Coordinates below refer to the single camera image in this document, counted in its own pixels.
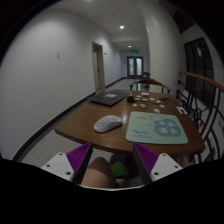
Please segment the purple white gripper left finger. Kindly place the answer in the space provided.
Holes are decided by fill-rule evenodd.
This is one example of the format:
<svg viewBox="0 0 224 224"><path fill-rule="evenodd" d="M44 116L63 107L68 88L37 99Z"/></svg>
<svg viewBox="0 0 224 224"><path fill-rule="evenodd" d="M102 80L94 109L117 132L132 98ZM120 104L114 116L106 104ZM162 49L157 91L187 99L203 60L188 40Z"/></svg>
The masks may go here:
<svg viewBox="0 0 224 224"><path fill-rule="evenodd" d="M75 184L80 184L92 152L92 143L88 142L69 153L59 152L43 165L42 169Z"/></svg>

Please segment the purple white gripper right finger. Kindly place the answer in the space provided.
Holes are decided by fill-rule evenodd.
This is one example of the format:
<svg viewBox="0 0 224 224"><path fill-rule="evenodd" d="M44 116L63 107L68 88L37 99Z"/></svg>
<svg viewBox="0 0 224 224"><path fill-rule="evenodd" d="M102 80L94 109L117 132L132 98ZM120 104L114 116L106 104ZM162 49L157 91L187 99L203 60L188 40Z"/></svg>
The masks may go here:
<svg viewBox="0 0 224 224"><path fill-rule="evenodd" d="M138 143L133 144L132 152L144 184L155 182L182 169L168 154L157 154Z"/></svg>

